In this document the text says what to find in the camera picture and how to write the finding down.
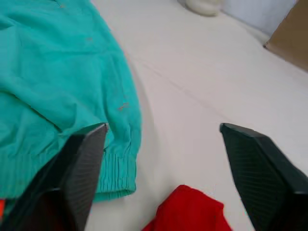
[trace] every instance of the white table surface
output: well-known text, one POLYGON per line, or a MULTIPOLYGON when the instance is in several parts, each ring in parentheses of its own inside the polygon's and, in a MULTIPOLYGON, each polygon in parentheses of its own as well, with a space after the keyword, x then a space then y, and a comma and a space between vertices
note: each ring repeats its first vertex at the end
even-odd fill
POLYGON ((232 181, 221 122, 270 136, 308 174, 308 74, 262 47, 236 20, 176 0, 94 0, 127 55, 143 114, 137 191, 93 205, 87 231, 139 231, 180 184, 225 204, 251 231, 232 181))

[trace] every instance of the red cloth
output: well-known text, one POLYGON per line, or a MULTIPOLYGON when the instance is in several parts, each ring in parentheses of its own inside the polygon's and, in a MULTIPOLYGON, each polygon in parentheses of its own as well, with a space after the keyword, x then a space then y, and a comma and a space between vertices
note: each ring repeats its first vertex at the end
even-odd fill
POLYGON ((142 231, 231 231, 223 206, 196 189, 180 185, 142 231))

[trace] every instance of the white wall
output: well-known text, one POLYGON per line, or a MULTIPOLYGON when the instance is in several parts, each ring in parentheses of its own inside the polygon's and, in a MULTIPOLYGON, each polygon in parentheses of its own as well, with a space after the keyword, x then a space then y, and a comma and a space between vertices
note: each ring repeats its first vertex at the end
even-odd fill
POLYGON ((224 0, 223 11, 268 35, 276 30, 296 0, 224 0))

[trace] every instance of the cardboard box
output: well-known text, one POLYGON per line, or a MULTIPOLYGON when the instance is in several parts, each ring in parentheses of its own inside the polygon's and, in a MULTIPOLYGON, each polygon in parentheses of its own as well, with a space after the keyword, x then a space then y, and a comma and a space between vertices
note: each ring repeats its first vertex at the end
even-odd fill
POLYGON ((308 0, 299 0, 264 45, 308 71, 308 0))

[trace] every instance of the teal fabric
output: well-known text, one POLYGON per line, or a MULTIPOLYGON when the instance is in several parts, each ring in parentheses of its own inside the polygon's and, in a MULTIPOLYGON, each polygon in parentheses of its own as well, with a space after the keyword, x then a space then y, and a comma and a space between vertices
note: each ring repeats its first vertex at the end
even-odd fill
POLYGON ((0 58, 0 198, 20 196, 71 134, 101 122, 110 130, 94 200, 136 190, 138 98, 88 0, 0 0, 0 58))

